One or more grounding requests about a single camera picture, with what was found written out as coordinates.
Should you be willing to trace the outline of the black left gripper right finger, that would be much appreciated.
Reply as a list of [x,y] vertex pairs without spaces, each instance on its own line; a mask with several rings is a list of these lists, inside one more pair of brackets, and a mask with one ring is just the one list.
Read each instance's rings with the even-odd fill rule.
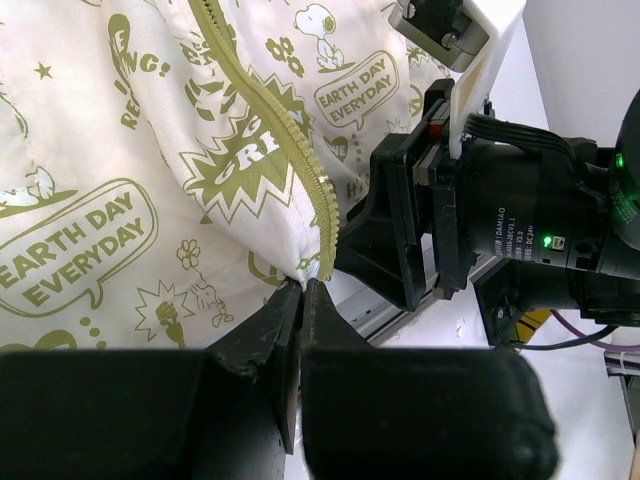
[[304,295],[304,456],[315,479],[549,479],[556,427],[540,381],[502,349],[384,348]]

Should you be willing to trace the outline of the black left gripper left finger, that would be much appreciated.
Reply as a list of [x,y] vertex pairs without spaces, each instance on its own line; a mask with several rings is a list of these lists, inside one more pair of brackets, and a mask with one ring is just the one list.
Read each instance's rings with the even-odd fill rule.
[[281,479],[303,292],[284,281],[206,348],[5,350],[5,479]]

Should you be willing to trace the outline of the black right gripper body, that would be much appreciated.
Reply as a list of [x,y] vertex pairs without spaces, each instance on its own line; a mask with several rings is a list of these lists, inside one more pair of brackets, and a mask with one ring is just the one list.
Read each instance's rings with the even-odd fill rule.
[[445,299],[464,289],[481,255],[578,275],[620,275],[612,225],[610,148],[591,139],[501,121],[491,110],[466,121],[462,154],[447,143],[454,81],[424,94],[419,131],[427,143],[414,166],[425,192],[436,287]]

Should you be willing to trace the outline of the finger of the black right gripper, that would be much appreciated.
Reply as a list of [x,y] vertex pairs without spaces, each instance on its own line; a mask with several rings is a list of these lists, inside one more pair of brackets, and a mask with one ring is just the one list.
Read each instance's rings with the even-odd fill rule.
[[347,214],[335,268],[395,307],[414,311],[425,294],[422,231],[407,134],[389,134],[370,157],[367,195]]

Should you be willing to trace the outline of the cream green printed hooded jacket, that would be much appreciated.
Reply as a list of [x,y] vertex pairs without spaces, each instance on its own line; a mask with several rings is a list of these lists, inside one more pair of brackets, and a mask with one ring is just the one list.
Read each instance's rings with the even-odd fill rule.
[[389,1],[5,1],[1,346],[197,348],[331,276],[450,71]]

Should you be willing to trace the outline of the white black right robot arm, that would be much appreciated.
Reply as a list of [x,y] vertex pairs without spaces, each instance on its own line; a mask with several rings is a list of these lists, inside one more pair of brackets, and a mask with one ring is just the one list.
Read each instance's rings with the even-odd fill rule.
[[425,92],[421,119],[370,158],[368,194],[348,213],[336,267],[404,310],[426,289],[421,241],[430,236],[437,287],[464,289],[482,256],[530,265],[557,298],[600,324],[639,322],[639,104],[616,143],[496,119],[490,103],[448,146],[450,79]]

